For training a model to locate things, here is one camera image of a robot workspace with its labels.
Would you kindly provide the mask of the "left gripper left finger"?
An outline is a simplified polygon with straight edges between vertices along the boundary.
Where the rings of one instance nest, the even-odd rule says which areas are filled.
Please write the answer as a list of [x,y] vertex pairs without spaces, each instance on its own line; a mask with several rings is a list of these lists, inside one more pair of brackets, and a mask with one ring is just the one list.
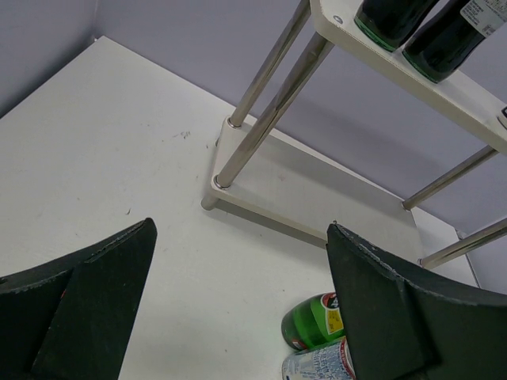
[[157,229],[146,218],[94,245],[1,278],[3,379],[117,379]]

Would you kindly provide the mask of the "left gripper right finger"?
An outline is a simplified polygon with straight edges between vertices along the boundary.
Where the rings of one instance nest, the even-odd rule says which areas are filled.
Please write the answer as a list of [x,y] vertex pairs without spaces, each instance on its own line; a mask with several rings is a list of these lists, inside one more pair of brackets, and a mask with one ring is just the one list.
[[504,379],[506,297],[331,224],[328,259],[358,379]]

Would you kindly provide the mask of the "Red Bull can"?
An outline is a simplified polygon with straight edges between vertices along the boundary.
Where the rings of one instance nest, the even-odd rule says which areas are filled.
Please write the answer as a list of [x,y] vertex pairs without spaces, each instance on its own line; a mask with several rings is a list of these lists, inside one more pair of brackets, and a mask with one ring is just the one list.
[[345,337],[288,356],[282,363],[282,379],[353,380],[356,378]]

